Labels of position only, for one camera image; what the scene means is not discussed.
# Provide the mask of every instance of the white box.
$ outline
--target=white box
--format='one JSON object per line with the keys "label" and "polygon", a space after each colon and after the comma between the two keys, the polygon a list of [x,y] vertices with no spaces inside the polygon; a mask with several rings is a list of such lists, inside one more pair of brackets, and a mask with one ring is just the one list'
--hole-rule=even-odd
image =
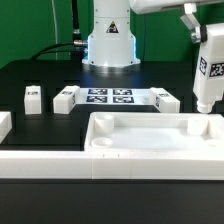
{"label": "white box", "polygon": [[0,143],[12,129],[12,120],[10,112],[0,112]]}
{"label": "white box", "polygon": [[76,105],[79,95],[79,86],[66,86],[53,100],[54,113],[69,114]]}
{"label": "white box", "polygon": [[149,89],[150,104],[161,113],[179,113],[180,101],[163,88]]}
{"label": "white box", "polygon": [[41,89],[40,86],[27,86],[25,97],[25,114],[41,114]]}
{"label": "white box", "polygon": [[[108,116],[114,117],[113,131],[99,132],[98,119]],[[206,120],[203,132],[189,132],[189,126],[198,128]],[[95,112],[90,116],[85,152],[93,153],[93,179],[224,180],[224,118]]]}

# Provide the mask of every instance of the black surface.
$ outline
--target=black surface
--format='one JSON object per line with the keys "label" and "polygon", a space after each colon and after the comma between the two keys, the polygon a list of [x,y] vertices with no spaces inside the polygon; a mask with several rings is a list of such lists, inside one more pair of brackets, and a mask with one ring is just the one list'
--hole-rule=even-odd
{"label": "black surface", "polygon": [[[156,112],[153,106],[77,105],[69,115],[53,113],[53,98],[67,85],[82,88],[163,87],[192,112],[191,63],[145,63],[128,74],[96,74],[71,61],[14,61],[0,70],[0,111],[11,111],[13,130],[0,149],[83,150],[91,112]],[[26,86],[42,87],[41,115],[25,115]]]}
{"label": "black surface", "polygon": [[[33,84],[45,90],[41,116],[24,115],[25,86]],[[71,62],[17,61],[0,70],[0,110],[14,115],[3,148],[80,150],[91,112],[155,112],[150,106],[79,105],[68,116],[54,115],[53,97],[75,84],[163,87],[181,100],[182,112],[195,111],[190,63],[147,63],[141,72],[105,76]],[[214,110],[223,112],[223,103]],[[0,224],[222,224],[223,211],[222,181],[0,180]]]}

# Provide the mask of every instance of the rectangular block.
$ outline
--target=rectangular block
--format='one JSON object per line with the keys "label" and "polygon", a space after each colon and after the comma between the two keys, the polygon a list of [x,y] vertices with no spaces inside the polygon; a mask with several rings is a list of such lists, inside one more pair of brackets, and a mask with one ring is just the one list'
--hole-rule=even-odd
{"label": "rectangular block", "polygon": [[0,151],[0,178],[91,179],[92,154],[62,151]]}
{"label": "rectangular block", "polygon": [[0,143],[12,129],[12,120],[10,112],[0,112]]}
{"label": "rectangular block", "polygon": [[54,98],[54,113],[69,114],[78,101],[80,95],[79,86],[66,86]]}
{"label": "rectangular block", "polygon": [[219,160],[132,158],[131,179],[223,180],[224,163]]}
{"label": "rectangular block", "polygon": [[149,89],[150,104],[161,113],[179,113],[180,101],[163,88]]}
{"label": "rectangular block", "polygon": [[24,98],[25,114],[41,114],[40,86],[27,86]]}

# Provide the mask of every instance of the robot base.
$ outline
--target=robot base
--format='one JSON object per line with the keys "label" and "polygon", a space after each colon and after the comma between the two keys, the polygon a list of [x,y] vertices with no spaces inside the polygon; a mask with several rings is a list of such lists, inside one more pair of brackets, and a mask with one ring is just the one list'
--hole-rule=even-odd
{"label": "robot base", "polygon": [[97,72],[97,73],[113,73],[113,74],[120,74],[120,73],[129,73],[133,71],[140,71],[140,60],[136,60],[135,63],[132,65],[124,66],[124,67],[108,67],[108,66],[97,66],[94,64],[89,64],[88,60],[83,59],[83,69],[87,71]]}

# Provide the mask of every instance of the white cylinder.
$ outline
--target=white cylinder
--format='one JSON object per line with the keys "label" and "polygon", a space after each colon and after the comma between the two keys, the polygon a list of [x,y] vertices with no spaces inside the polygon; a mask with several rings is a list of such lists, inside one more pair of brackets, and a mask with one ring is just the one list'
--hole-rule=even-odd
{"label": "white cylinder", "polygon": [[94,0],[94,29],[88,37],[84,65],[123,68],[139,64],[130,31],[128,0]]}
{"label": "white cylinder", "polygon": [[215,102],[211,104],[203,104],[200,101],[197,101],[197,109],[202,114],[209,114],[212,112],[212,107],[214,104]]}
{"label": "white cylinder", "polygon": [[109,114],[95,117],[95,131],[100,134],[110,134],[114,131],[114,116]]}

